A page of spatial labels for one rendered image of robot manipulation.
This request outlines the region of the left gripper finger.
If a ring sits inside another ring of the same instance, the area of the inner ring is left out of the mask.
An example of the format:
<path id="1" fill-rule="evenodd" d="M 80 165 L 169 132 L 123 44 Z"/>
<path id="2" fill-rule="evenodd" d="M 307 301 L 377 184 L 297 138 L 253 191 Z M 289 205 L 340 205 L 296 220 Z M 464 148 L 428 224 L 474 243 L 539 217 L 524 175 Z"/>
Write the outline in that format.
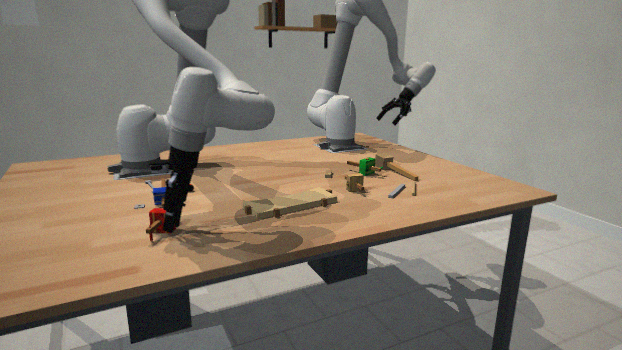
<path id="1" fill-rule="evenodd" d="M 382 109 L 383 109 L 383 110 L 382 110 L 382 111 L 381 111 L 381 113 L 380 113 L 380 114 L 376 117 L 378 121 L 380 121 L 380 120 L 381 120 L 381 118 L 385 115 L 385 113 L 387 113 L 387 111 L 389 111 L 389 110 L 391 110 L 391 109 L 393 109 L 393 108 L 397 107 L 397 106 L 395 105 L 395 103 L 399 102 L 400 100 L 399 100 L 399 99 L 398 99 L 397 101 L 396 101 L 396 100 L 397 100 L 396 98 L 393 98 L 393 100 L 391 100 L 389 103 L 387 103 L 385 106 L 383 106 L 383 107 L 382 107 Z M 386 110 L 386 109 L 387 109 L 387 110 Z"/>
<path id="2" fill-rule="evenodd" d="M 409 107 L 411 105 L 411 102 L 408 101 L 405 104 L 406 105 L 403 106 L 403 101 L 400 100 L 400 114 L 392 122 L 394 124 L 394 126 L 396 126 L 396 124 L 400 121 L 401 118 L 403 118 L 404 116 L 407 116 L 407 113 L 408 113 Z"/>

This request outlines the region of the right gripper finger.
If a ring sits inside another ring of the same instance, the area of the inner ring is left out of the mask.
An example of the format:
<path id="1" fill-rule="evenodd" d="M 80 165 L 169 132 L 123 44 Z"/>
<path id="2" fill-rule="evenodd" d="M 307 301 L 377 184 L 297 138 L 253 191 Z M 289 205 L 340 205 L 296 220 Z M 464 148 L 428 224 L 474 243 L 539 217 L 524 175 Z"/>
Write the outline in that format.
<path id="1" fill-rule="evenodd" d="M 181 213 L 182 213 L 182 207 L 185 207 L 185 201 L 187 198 L 187 194 L 188 194 L 188 190 L 189 190 L 189 186 L 190 186 L 190 182 L 191 182 L 191 177 L 193 175 L 194 169 L 191 169 L 190 172 L 187 171 L 187 179 L 185 180 L 185 184 L 184 184 L 184 188 L 181 189 L 181 194 L 180 194 L 180 198 L 179 198 L 179 203 L 177 206 L 177 213 L 176 213 L 176 218 L 175 218 L 175 227 L 179 227 L 179 223 L 180 223 L 180 218 L 181 218 Z M 191 173 L 191 176 L 190 176 Z M 190 176 L 190 177 L 189 177 Z M 189 181 L 189 183 L 188 183 Z M 185 192 L 186 189 L 186 192 Z M 185 196 L 185 198 L 184 198 Z"/>
<path id="2" fill-rule="evenodd" d="M 181 185 L 177 185 L 176 181 L 177 173 L 174 172 L 174 175 L 170 180 L 166 180 L 166 191 L 165 191 L 165 201 L 164 201 L 164 210 L 166 210 L 163 231 L 173 232 L 175 218 L 177 213 L 177 205 L 180 196 L 181 189 L 184 186 L 184 182 L 186 180 L 187 175 L 183 174 Z M 176 194 L 177 190 L 177 194 Z"/>

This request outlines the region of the grey metal bar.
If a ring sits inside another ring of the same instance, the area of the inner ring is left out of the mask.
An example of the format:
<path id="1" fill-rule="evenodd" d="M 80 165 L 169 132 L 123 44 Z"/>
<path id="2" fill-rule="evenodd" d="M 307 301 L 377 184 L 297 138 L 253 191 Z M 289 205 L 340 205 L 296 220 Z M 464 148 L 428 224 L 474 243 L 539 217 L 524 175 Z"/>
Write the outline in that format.
<path id="1" fill-rule="evenodd" d="M 394 198 L 404 187 L 405 187 L 405 184 L 400 184 L 395 190 L 393 190 L 388 195 L 388 198 Z"/>

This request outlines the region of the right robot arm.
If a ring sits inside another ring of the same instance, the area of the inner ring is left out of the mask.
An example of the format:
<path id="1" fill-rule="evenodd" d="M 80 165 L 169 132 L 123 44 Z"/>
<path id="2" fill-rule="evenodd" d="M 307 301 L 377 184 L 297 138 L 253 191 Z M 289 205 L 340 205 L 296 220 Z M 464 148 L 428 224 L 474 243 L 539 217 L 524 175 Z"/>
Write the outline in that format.
<path id="1" fill-rule="evenodd" d="M 122 110 L 117 124 L 121 162 L 107 166 L 109 172 L 120 172 L 121 178 L 167 173 L 173 167 L 160 153 L 170 145 L 198 152 L 212 141 L 215 127 L 259 130 L 272 122 L 273 102 L 206 51 L 208 28 L 230 0 L 132 1 L 154 33 L 178 53 L 178 80 L 167 115 L 156 115 L 146 105 Z M 169 7 L 178 11 L 179 28 Z"/>

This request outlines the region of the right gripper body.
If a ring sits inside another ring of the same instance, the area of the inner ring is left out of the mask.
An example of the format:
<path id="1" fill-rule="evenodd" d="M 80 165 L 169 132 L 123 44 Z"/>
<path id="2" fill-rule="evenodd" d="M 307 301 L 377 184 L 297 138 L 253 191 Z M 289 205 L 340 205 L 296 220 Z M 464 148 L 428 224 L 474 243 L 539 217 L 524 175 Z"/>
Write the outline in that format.
<path id="1" fill-rule="evenodd" d="M 186 174 L 187 171 L 190 172 L 190 169 L 197 167 L 199 153 L 200 151 L 187 152 L 170 147 L 168 162 L 173 167 L 171 176 L 174 175 L 174 172 L 177 173 L 176 182 L 178 185 L 181 185 L 183 174 Z"/>

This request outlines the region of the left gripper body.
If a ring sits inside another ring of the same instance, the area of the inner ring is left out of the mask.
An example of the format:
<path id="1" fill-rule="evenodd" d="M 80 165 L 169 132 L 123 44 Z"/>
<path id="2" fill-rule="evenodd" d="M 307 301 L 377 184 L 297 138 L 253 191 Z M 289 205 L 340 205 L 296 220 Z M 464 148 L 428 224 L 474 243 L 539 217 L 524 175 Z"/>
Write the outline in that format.
<path id="1" fill-rule="evenodd" d="M 403 106 L 405 106 L 406 105 L 405 103 L 407 101 L 411 101 L 414 98 L 415 95 L 414 95 L 414 93 L 411 90 L 409 90 L 407 88 L 404 88 L 404 90 L 399 94 L 399 96 L 400 97 L 398 99 L 402 100 L 403 101 Z M 400 107 L 400 101 L 396 103 L 396 106 Z"/>

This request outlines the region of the wooden mallet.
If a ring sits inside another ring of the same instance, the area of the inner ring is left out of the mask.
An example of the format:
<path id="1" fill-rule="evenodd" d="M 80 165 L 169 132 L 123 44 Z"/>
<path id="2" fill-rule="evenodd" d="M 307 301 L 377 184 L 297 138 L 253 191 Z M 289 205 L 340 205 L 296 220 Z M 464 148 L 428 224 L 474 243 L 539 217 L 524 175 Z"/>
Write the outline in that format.
<path id="1" fill-rule="evenodd" d="M 385 169 L 393 169 L 399 173 L 401 173 L 402 175 L 414 180 L 414 181 L 418 181 L 419 176 L 407 171 L 406 169 L 396 165 L 393 163 L 393 156 L 387 154 L 387 153 L 381 153 L 381 154 L 376 154 L 375 156 L 375 166 L 376 167 L 383 167 L 382 170 Z M 390 168 L 389 168 L 390 167 Z"/>

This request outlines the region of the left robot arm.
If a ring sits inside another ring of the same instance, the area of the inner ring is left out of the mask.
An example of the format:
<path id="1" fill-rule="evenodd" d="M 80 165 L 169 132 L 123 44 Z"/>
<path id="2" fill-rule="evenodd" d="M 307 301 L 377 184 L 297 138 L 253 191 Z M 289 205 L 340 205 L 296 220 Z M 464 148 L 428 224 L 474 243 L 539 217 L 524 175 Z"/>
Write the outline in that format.
<path id="1" fill-rule="evenodd" d="M 413 68 L 398 57 L 398 39 L 382 0 L 336 0 L 337 27 L 322 83 L 307 108 L 309 120 L 326 130 L 320 148 L 331 151 L 362 149 L 355 143 L 356 110 L 352 99 L 338 93 L 355 27 L 366 16 L 385 36 L 393 67 L 393 80 L 405 85 L 414 97 L 427 86 L 436 69 L 426 62 Z M 398 82 L 401 81 L 401 82 Z"/>

